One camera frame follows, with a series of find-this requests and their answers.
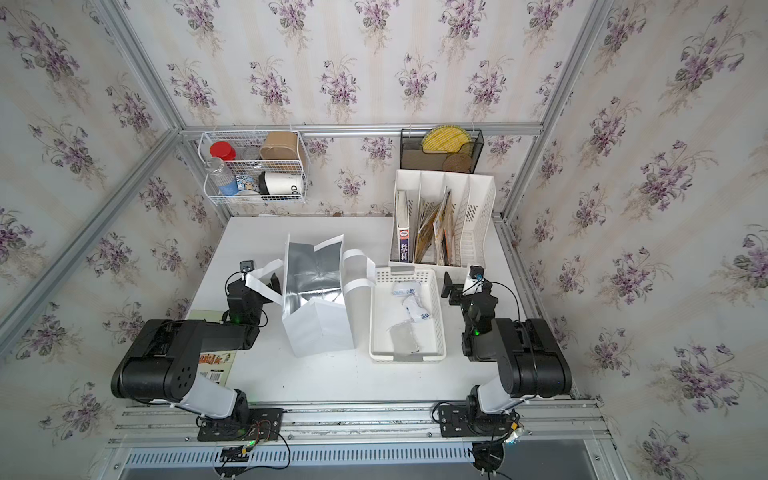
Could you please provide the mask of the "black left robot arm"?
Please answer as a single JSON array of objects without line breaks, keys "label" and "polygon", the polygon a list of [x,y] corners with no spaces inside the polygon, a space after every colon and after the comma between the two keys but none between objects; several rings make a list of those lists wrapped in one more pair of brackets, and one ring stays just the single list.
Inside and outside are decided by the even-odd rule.
[{"label": "black left robot arm", "polygon": [[265,284],[268,295],[246,285],[246,279],[225,287],[228,309],[219,322],[200,319],[147,321],[112,376],[114,397],[143,404],[168,404],[209,420],[245,424],[247,396],[198,372],[203,353],[247,351],[262,327],[263,313],[281,293],[276,275]]}]

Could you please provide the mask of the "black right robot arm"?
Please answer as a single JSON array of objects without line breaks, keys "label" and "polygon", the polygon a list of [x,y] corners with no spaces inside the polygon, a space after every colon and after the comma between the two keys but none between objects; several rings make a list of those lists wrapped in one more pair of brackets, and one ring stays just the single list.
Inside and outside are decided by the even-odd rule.
[{"label": "black right robot arm", "polygon": [[541,318],[524,319],[519,302],[515,319],[497,316],[498,298],[492,293],[497,284],[486,279],[480,267],[470,271],[464,286],[445,274],[441,291],[450,305],[461,310],[464,356],[497,368],[496,377],[470,390],[468,418],[496,419],[530,398],[570,393],[572,372],[548,323]]}]

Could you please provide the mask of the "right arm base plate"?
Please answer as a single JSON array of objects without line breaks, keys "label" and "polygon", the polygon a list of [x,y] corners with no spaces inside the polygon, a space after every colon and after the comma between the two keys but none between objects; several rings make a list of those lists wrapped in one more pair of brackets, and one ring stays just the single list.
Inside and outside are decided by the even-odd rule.
[{"label": "right arm base plate", "polygon": [[465,403],[438,402],[432,407],[430,416],[443,438],[503,439],[521,426],[520,416],[515,411],[485,414],[477,406]]}]

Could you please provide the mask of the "white insulated delivery bag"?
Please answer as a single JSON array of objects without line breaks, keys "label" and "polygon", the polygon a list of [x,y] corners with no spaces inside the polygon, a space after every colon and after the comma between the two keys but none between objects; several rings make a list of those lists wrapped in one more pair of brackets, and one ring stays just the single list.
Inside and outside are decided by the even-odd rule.
[{"label": "white insulated delivery bag", "polygon": [[289,240],[284,256],[244,274],[245,287],[281,307],[295,356],[355,348],[346,296],[375,288],[375,263],[338,235],[317,244]]}]

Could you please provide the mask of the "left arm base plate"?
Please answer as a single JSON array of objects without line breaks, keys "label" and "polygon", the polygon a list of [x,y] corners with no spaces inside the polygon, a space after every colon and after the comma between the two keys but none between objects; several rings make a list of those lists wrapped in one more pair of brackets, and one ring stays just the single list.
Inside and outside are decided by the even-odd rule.
[{"label": "left arm base plate", "polygon": [[244,420],[198,418],[198,442],[263,442],[278,439],[282,408],[250,409]]}]

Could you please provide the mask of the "ice pack with blue print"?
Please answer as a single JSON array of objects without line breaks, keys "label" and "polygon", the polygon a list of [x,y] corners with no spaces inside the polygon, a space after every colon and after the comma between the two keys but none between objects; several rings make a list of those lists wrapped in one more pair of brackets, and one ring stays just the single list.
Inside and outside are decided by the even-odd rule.
[{"label": "ice pack with blue print", "polygon": [[421,284],[415,281],[396,282],[392,287],[392,295],[401,300],[402,305],[413,322],[429,320],[432,315],[421,302]]}]

